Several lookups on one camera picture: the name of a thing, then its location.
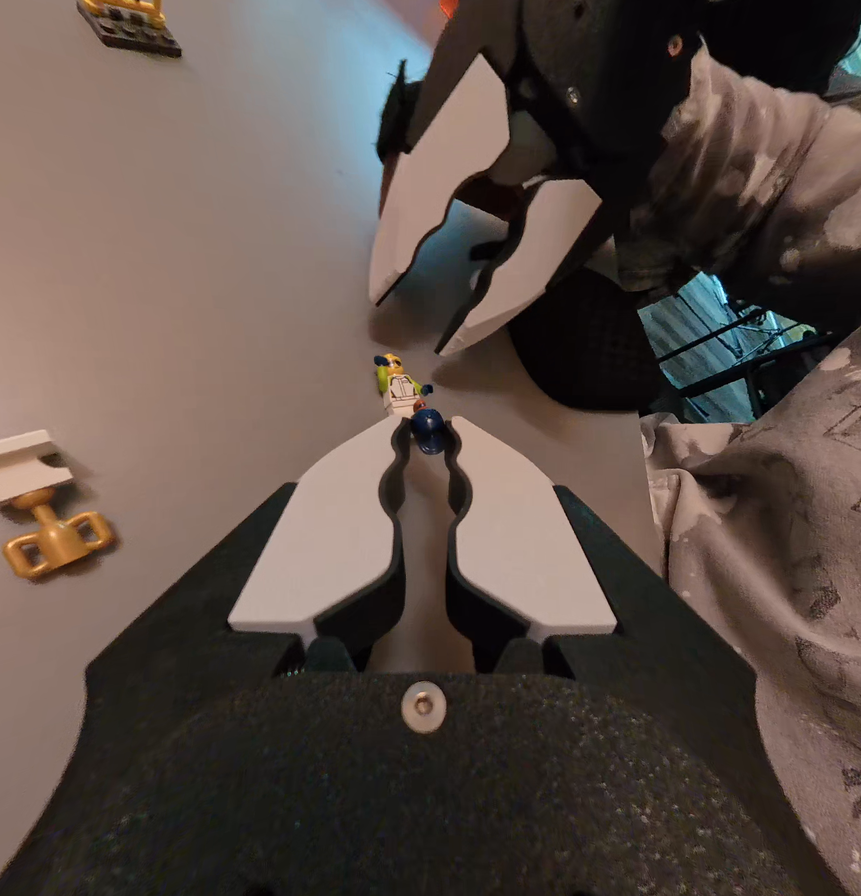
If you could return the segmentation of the person's right forearm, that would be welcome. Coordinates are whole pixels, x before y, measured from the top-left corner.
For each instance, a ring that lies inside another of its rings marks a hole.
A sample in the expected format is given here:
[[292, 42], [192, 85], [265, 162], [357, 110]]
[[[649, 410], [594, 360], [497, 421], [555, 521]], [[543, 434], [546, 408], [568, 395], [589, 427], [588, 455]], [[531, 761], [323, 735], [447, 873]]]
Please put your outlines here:
[[743, 77], [706, 49], [616, 241], [645, 301], [696, 273], [820, 328], [861, 323], [861, 115]]

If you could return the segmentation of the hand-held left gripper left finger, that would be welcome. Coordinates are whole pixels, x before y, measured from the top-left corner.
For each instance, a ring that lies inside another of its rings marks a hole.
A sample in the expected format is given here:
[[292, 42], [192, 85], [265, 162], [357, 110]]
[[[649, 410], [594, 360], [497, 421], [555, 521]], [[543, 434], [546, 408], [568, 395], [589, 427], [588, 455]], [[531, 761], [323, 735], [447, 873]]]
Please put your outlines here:
[[294, 485], [230, 628], [301, 638], [381, 638], [404, 607], [402, 469], [407, 423], [385, 418]]

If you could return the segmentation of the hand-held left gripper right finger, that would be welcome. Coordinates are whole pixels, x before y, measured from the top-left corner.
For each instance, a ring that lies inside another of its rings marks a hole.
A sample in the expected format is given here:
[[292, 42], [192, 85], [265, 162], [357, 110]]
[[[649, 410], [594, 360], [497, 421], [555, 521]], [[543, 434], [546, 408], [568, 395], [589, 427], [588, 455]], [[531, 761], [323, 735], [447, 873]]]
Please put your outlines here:
[[614, 633], [615, 614], [552, 480], [468, 419], [449, 428], [447, 613], [456, 629], [474, 643]]

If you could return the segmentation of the blue cap with orange hair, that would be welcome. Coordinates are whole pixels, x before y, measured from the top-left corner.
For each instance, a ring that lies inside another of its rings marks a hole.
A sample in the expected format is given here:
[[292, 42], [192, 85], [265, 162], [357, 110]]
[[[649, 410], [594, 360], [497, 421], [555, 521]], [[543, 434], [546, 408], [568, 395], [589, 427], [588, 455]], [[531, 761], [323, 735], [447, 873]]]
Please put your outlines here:
[[422, 407], [413, 412], [410, 428], [415, 443], [426, 455], [443, 454], [448, 450], [450, 433], [443, 416], [436, 409]]

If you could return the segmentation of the small tan lego piece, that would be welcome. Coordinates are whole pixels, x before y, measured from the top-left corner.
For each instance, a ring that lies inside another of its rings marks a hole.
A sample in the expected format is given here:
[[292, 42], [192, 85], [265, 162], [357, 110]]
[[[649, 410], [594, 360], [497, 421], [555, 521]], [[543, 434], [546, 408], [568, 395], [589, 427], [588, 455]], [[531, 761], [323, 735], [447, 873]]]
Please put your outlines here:
[[35, 523], [33, 531], [1, 548], [18, 578], [36, 581], [51, 576], [116, 544], [111, 523], [99, 512], [81, 511], [68, 518], [57, 514], [57, 491], [74, 480], [48, 431], [0, 439], [0, 510], [25, 514]]

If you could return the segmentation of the black mesh office chair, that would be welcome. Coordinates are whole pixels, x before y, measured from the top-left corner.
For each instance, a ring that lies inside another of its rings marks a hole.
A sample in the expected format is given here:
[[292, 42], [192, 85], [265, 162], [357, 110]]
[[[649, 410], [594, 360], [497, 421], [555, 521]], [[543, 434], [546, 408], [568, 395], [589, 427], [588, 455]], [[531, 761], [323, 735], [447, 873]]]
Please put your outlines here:
[[636, 301], [581, 267], [507, 325], [533, 382], [557, 403], [586, 411], [645, 411], [664, 376]]

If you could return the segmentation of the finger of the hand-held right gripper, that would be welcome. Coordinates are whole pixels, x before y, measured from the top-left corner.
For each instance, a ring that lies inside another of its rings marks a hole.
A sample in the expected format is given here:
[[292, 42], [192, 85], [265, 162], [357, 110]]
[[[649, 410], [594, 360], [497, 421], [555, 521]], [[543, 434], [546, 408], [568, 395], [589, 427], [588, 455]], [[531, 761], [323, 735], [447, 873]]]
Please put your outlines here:
[[459, 189], [504, 153], [508, 119], [504, 83], [478, 54], [396, 166], [370, 256], [374, 306], [411, 269], [426, 238], [445, 223]]
[[487, 339], [541, 297], [601, 203], [583, 180], [541, 182], [516, 239], [481, 271], [471, 306], [451, 321], [436, 353], [448, 357]]

